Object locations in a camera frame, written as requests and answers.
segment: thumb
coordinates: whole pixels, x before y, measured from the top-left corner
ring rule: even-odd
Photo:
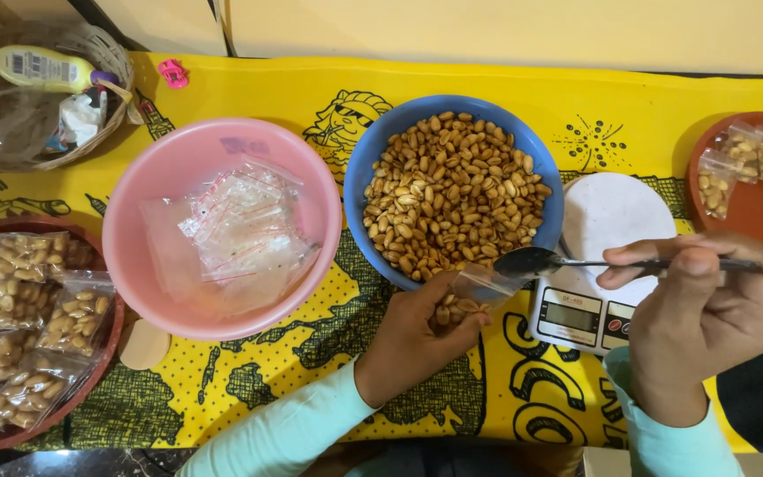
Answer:
[[[661,281],[661,315],[677,322],[699,322],[719,281],[720,259],[714,250],[682,250]]]
[[[482,325],[488,325],[491,318],[485,313],[473,313],[452,330],[449,334],[436,342],[437,353],[443,357],[445,363],[470,351],[479,342],[479,333]]]

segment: yellow tablecloth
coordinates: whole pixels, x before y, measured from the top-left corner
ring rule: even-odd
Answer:
[[[694,141],[727,114],[763,110],[763,80],[181,56],[190,86],[172,90],[155,70],[166,55],[132,57],[135,101],[148,125],[123,126],[92,159],[71,167],[0,174],[0,217],[61,215],[99,233],[113,185],[133,158],[176,126],[216,116],[261,118],[303,135],[342,181],[367,123],[348,112],[375,120],[408,99],[458,93],[521,117],[543,138],[565,179],[598,170],[641,177],[671,206],[679,230],[688,232],[680,178]],[[278,325],[223,343],[174,338],[164,361],[148,371],[114,366],[64,424],[27,447],[200,445],[256,406],[366,349],[394,291],[344,230],[323,284]],[[530,294],[521,291],[498,312],[476,349],[344,439],[461,433],[625,448],[625,419],[599,360],[533,340],[526,332]],[[763,451],[763,356],[707,385],[733,448]]]

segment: metal spoon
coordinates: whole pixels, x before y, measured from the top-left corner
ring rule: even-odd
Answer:
[[[665,270],[673,259],[637,261],[631,265],[639,268]],[[540,278],[557,272],[562,266],[615,266],[607,261],[582,261],[564,258],[552,250],[540,247],[514,249],[499,257],[493,264],[493,270],[514,280]],[[720,257],[720,269],[723,271],[761,272],[761,265],[748,260]]]

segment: orange tray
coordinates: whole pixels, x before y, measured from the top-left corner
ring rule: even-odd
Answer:
[[[696,143],[687,164],[687,201],[694,227],[698,232],[706,230],[729,230],[743,233],[763,241],[763,181],[757,184],[738,182],[729,200],[726,220],[720,221],[705,214],[705,207],[699,201],[697,167],[699,157],[705,148],[714,148],[714,139],[718,133],[726,131],[730,124],[740,120],[751,125],[763,125],[763,111],[735,114],[714,124]]]

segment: wicker basket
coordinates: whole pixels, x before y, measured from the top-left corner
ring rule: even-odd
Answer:
[[[26,21],[0,28],[0,48],[7,45],[31,45],[53,49],[60,53],[78,56],[90,61],[101,71],[115,73],[120,86],[131,93],[133,85],[132,62],[128,54],[104,30],[86,23],[65,24],[56,22]],[[0,76],[0,92],[14,85]],[[31,159],[2,160],[0,172],[28,172],[48,170],[62,166],[90,153],[105,137],[110,135],[126,115],[126,103],[109,91],[108,114],[104,128],[89,141],[63,155],[38,155]],[[37,122],[44,127],[57,122],[58,111],[54,101],[48,101],[37,110]]]

